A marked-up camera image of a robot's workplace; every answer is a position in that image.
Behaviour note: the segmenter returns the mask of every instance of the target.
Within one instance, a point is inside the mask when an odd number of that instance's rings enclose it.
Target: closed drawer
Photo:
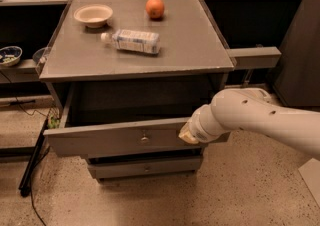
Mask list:
[[[88,165],[88,170],[92,178],[103,179],[198,170],[201,162],[202,156],[197,156],[107,165]]]
[[[73,83],[60,128],[44,135],[59,156],[193,149],[178,134],[211,91],[206,77]]]

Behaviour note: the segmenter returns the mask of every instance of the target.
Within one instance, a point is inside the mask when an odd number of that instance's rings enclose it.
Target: floor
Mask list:
[[[52,106],[50,96],[35,99],[22,105],[25,111],[0,107],[2,147],[34,145],[42,114]],[[85,161],[50,150],[34,172],[32,194],[50,226],[318,226],[320,208],[298,171],[309,160],[266,136],[236,131],[228,142],[209,145],[196,173],[98,183]],[[27,160],[0,163],[0,225],[43,225],[31,195],[21,197],[18,190],[26,165]]]

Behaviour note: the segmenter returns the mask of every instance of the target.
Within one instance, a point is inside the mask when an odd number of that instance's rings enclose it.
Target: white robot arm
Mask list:
[[[225,89],[198,108],[179,137],[192,144],[212,142],[233,130],[267,135],[320,160],[320,113],[276,106],[260,88]]]

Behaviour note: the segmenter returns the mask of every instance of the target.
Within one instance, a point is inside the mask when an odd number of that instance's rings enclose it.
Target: black cable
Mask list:
[[[2,71],[0,71],[0,73],[1,73],[1,75],[2,75],[4,78],[6,78],[6,79],[8,80],[8,82],[9,82],[10,84],[13,84],[12,81],[11,81]],[[44,113],[42,113],[42,112],[40,112],[40,111],[38,111],[38,110],[34,110],[32,113],[29,113],[29,112],[27,112],[27,111],[22,107],[22,105],[20,104],[21,102],[18,100],[17,95],[14,95],[14,98],[16,99],[17,105],[20,107],[20,109],[21,109],[24,113],[26,113],[27,115],[29,115],[29,116],[34,116],[34,114],[37,112],[37,113],[39,113],[39,114],[42,115],[42,116],[48,117],[51,109],[54,107],[54,104],[52,104],[51,108],[49,109],[48,115],[45,115]]]
[[[11,82],[11,80],[2,72],[2,71],[0,71],[0,73],[1,73],[1,75],[4,77],[4,78],[6,78],[8,81],[9,81],[9,83],[10,84],[13,84],[12,82]],[[52,103],[52,106],[50,107],[50,109],[49,109],[49,112],[48,112],[48,115],[45,115],[44,113],[42,113],[42,112],[40,112],[40,111],[38,111],[38,110],[34,110],[32,113],[29,113],[29,112],[27,112],[22,106],[21,106],[21,104],[20,104],[20,101],[18,100],[18,97],[16,96],[16,95],[14,95],[14,97],[15,97],[15,99],[16,99],[16,101],[17,101],[17,105],[20,107],[20,109],[23,111],[23,112],[25,112],[27,115],[29,115],[29,116],[33,116],[36,112],[37,113],[39,113],[39,114],[41,114],[41,115],[43,115],[43,116],[45,116],[45,117],[48,117],[49,115],[50,115],[50,112],[51,112],[51,110],[53,109],[55,109],[55,106],[54,106],[54,102]],[[33,198],[33,192],[32,192],[32,174],[33,174],[33,172],[34,172],[34,169],[41,163],[41,161],[48,155],[48,153],[49,153],[49,151],[50,151],[50,146],[46,149],[46,151],[44,152],[44,154],[42,155],[42,157],[41,158],[39,158],[39,160],[36,162],[36,164],[34,165],[34,167],[32,168],[32,173],[31,173],[31,176],[30,176],[30,195],[31,195],[31,205],[32,205],[32,208],[33,208],[33,210],[34,210],[34,212],[35,212],[35,214],[37,215],[37,217],[39,218],[39,220],[41,221],[41,223],[44,225],[44,226],[46,226],[46,224],[45,224],[45,222],[43,221],[43,219],[41,218],[41,216],[39,215],[39,213],[38,213],[38,211],[37,211],[37,209],[36,209],[36,207],[35,207],[35,205],[34,205],[34,198]]]
[[[34,170],[40,163],[41,161],[48,155],[50,151],[50,146],[46,149],[46,151],[44,152],[44,154],[42,155],[42,157],[37,161],[37,163],[34,165],[33,169]],[[32,175],[30,176],[30,196],[31,196],[31,205],[32,205],[32,208],[35,212],[35,214],[37,215],[37,217],[39,218],[39,220],[41,221],[41,223],[46,226],[46,223],[43,221],[42,217],[39,215],[35,205],[34,205],[34,198],[33,198],[33,192],[32,192]]]

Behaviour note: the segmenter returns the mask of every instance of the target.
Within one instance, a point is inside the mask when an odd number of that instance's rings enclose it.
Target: cabinet top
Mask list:
[[[90,81],[229,72],[233,64],[199,0],[163,0],[161,21],[150,20],[147,0],[73,0],[40,75],[42,81]],[[88,4],[113,9],[110,26],[90,29],[74,12]],[[160,34],[160,52],[148,55],[103,43],[118,29]]]

